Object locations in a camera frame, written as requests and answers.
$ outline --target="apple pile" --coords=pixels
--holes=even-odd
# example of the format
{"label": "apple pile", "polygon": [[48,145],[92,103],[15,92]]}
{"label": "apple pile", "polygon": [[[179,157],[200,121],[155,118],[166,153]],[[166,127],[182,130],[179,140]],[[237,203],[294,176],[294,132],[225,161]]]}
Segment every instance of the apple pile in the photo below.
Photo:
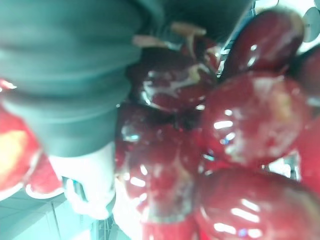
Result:
{"label": "apple pile", "polygon": [[[180,52],[145,48],[128,68],[117,177],[144,240],[320,239],[320,48],[297,56],[304,34],[294,11],[269,9],[220,78],[219,48],[199,36]],[[301,182],[264,170],[293,151]]]}

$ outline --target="shiny apple skin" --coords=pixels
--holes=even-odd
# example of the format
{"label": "shiny apple skin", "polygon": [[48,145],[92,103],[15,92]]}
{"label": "shiny apple skin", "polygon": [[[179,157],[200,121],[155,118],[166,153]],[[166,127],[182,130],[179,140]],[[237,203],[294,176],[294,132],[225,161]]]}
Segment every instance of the shiny apple skin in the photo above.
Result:
{"label": "shiny apple skin", "polygon": [[172,121],[171,115],[157,109],[132,102],[122,103],[118,108],[115,131],[116,172],[123,171],[126,159],[137,143],[153,141],[157,131]]}
{"label": "shiny apple skin", "polygon": [[116,137],[129,143],[141,141],[162,125],[172,122],[172,116],[132,102],[124,102],[118,109]]}
{"label": "shiny apple skin", "polygon": [[143,223],[142,240],[200,240],[193,216],[174,223]]}
{"label": "shiny apple skin", "polygon": [[130,153],[125,188],[141,220],[179,222],[191,213],[201,153],[186,133],[165,128]]}
{"label": "shiny apple skin", "polygon": [[320,197],[320,117],[303,131],[297,141],[301,182]]}
{"label": "shiny apple skin", "polygon": [[320,239],[319,199],[276,173],[223,169],[202,179],[196,198],[196,220],[212,239]]}
{"label": "shiny apple skin", "polygon": [[320,97],[320,45],[298,56],[289,69],[310,97]]}
{"label": "shiny apple skin", "polygon": [[221,63],[221,47],[205,36],[194,36],[182,45],[180,52],[208,66],[217,74]]}
{"label": "shiny apple skin", "polygon": [[57,177],[45,154],[40,156],[28,184],[30,184],[31,190],[37,194],[50,194],[63,187],[62,180]]}
{"label": "shiny apple skin", "polygon": [[145,49],[127,76],[132,99],[168,113],[195,108],[217,81],[203,63],[166,48]]}
{"label": "shiny apple skin", "polygon": [[22,119],[0,106],[0,191],[24,180],[38,150],[36,138]]}
{"label": "shiny apple skin", "polygon": [[230,163],[267,165],[288,153],[310,118],[306,97],[291,78],[247,72],[207,96],[202,148]]}
{"label": "shiny apple skin", "polygon": [[292,10],[270,9],[241,31],[224,63],[221,79],[253,71],[280,71],[303,42],[304,22]]}

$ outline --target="finger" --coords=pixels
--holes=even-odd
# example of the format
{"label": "finger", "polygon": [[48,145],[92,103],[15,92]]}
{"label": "finger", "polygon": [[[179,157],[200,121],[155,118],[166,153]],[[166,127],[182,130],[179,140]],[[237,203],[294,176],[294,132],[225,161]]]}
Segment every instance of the finger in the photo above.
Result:
{"label": "finger", "polygon": [[135,35],[132,39],[132,44],[139,48],[167,48],[166,43],[154,36]]}
{"label": "finger", "polygon": [[203,36],[206,35],[207,30],[200,27],[193,25],[191,23],[186,22],[173,22],[171,25],[171,30],[183,37],[189,37],[189,36]]}

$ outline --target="dark green sleeve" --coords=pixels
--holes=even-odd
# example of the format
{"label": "dark green sleeve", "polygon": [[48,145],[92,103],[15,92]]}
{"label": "dark green sleeve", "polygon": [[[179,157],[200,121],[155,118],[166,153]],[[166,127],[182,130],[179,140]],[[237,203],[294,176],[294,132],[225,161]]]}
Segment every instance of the dark green sleeve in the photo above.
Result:
{"label": "dark green sleeve", "polygon": [[161,24],[145,0],[2,0],[0,77],[17,88],[3,105],[22,117],[47,153],[76,157],[113,140],[116,105],[129,91],[131,44]]}

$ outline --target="apple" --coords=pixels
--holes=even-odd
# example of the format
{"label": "apple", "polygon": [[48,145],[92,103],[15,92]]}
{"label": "apple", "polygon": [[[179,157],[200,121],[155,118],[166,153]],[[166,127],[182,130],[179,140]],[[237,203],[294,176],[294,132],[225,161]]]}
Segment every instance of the apple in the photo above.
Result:
{"label": "apple", "polygon": [[25,186],[25,191],[34,199],[49,199],[63,193],[62,179],[56,175],[45,154],[40,154],[36,168]]}
{"label": "apple", "polygon": [[200,240],[192,215],[173,223],[143,223],[142,240]]}
{"label": "apple", "polygon": [[167,113],[181,113],[202,103],[216,76],[203,63],[167,48],[146,48],[140,62],[127,69],[131,98]]}
{"label": "apple", "polygon": [[0,106],[0,191],[24,182],[38,151],[37,140],[23,120]]}
{"label": "apple", "polygon": [[196,202],[196,220],[211,239],[320,239],[319,199],[276,173],[219,170],[202,178]]}
{"label": "apple", "polygon": [[193,209],[201,152],[189,135],[170,127],[130,153],[125,188],[144,223],[174,223]]}
{"label": "apple", "polygon": [[172,116],[161,111],[131,102],[124,102],[118,109],[116,137],[129,143],[141,141],[143,135],[170,123]]}
{"label": "apple", "polygon": [[320,117],[303,131],[297,141],[301,182],[320,196]]}
{"label": "apple", "polygon": [[289,74],[297,80],[310,97],[320,97],[320,45],[298,56]]}
{"label": "apple", "polygon": [[124,102],[118,108],[115,133],[116,172],[121,173],[134,146],[153,141],[158,131],[172,122],[172,116],[158,109]]}
{"label": "apple", "polygon": [[217,74],[221,62],[221,47],[205,36],[193,36],[182,45],[180,52],[204,63]]}
{"label": "apple", "polygon": [[286,155],[310,117],[306,98],[290,77],[247,72],[207,96],[201,144],[219,159],[260,167]]}
{"label": "apple", "polygon": [[280,71],[296,55],[304,34],[304,22],[294,11],[273,8],[262,12],[234,41],[221,79],[249,70]]}

